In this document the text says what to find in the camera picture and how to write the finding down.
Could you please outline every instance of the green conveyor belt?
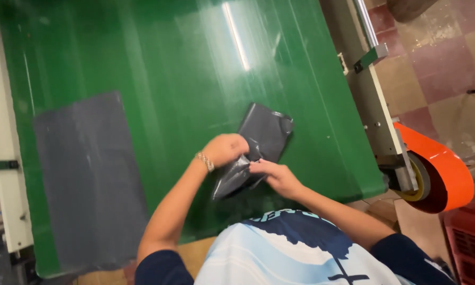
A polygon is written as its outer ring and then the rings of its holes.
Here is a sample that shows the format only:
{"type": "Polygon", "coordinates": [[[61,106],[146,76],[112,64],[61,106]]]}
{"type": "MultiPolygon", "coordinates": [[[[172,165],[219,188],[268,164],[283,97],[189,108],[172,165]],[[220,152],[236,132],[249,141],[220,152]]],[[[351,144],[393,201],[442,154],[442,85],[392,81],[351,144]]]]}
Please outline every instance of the green conveyor belt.
{"type": "MultiPolygon", "coordinates": [[[[57,260],[32,118],[119,90],[149,211],[213,136],[235,132],[251,101],[290,115],[281,163],[341,202],[385,189],[317,0],[0,0],[38,274],[57,260]]],[[[293,207],[261,186],[190,209],[182,242],[293,207]]]]}

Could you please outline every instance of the floor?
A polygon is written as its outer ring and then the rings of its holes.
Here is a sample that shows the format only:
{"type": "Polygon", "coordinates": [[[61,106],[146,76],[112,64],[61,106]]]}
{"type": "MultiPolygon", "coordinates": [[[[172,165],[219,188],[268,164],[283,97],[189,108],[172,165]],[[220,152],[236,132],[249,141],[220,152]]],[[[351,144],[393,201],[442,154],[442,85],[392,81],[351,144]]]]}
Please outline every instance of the floor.
{"type": "MultiPolygon", "coordinates": [[[[365,0],[377,38],[389,48],[390,55],[375,68],[391,116],[449,146],[462,159],[475,160],[475,95],[466,94],[475,89],[475,0],[439,0],[408,24],[395,22],[385,2],[365,0]]],[[[402,231],[430,255],[446,258],[444,247],[430,246],[432,239],[425,238],[443,240],[437,215],[424,214],[397,199],[388,191],[349,206],[367,211],[378,200],[395,204],[402,231]]],[[[181,246],[193,275],[213,240],[181,246]]],[[[134,269],[131,264],[113,272],[94,272],[74,284],[132,285],[134,269]]]]}

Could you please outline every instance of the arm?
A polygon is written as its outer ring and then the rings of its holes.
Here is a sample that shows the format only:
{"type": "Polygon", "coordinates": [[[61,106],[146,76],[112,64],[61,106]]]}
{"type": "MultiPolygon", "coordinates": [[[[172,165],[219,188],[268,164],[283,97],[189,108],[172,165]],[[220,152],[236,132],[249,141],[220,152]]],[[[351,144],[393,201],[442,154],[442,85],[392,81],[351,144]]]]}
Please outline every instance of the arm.
{"type": "Polygon", "coordinates": [[[258,163],[250,164],[250,172],[267,174],[266,182],[281,196],[295,200],[319,217],[331,221],[354,243],[367,250],[394,233],[379,220],[305,187],[285,165],[260,159],[258,163]]]}
{"type": "MultiPolygon", "coordinates": [[[[219,135],[202,151],[215,167],[226,165],[247,152],[248,144],[238,134],[219,135]]],[[[138,264],[156,251],[177,250],[188,209],[207,173],[208,168],[204,162],[194,158],[174,187],[158,204],[140,240],[138,264]]]]}

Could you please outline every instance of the gray plastic bag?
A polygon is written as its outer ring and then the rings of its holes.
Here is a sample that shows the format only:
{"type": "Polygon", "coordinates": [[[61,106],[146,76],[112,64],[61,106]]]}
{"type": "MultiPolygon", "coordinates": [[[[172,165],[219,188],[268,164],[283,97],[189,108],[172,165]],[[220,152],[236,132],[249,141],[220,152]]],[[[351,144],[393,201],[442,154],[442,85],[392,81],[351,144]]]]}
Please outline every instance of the gray plastic bag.
{"type": "Polygon", "coordinates": [[[294,122],[289,116],[261,104],[250,103],[238,131],[248,142],[250,152],[222,169],[212,199],[228,198],[245,188],[253,189],[257,186],[265,176],[250,174],[248,171],[250,161],[263,158],[278,162],[293,127],[294,122]]]}

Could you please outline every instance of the person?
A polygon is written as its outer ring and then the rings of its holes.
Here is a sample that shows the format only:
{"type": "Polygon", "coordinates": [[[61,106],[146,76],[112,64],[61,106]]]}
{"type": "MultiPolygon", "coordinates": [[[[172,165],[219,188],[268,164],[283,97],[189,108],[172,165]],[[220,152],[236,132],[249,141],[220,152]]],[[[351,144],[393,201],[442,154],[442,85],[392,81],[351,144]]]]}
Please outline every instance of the person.
{"type": "MultiPolygon", "coordinates": [[[[177,242],[209,170],[249,151],[239,134],[212,139],[190,162],[146,226],[136,285],[193,284],[177,242]]],[[[229,226],[211,245],[196,284],[454,284],[408,237],[305,187],[285,165],[259,160],[251,173],[310,212],[280,210],[229,226]]]]}

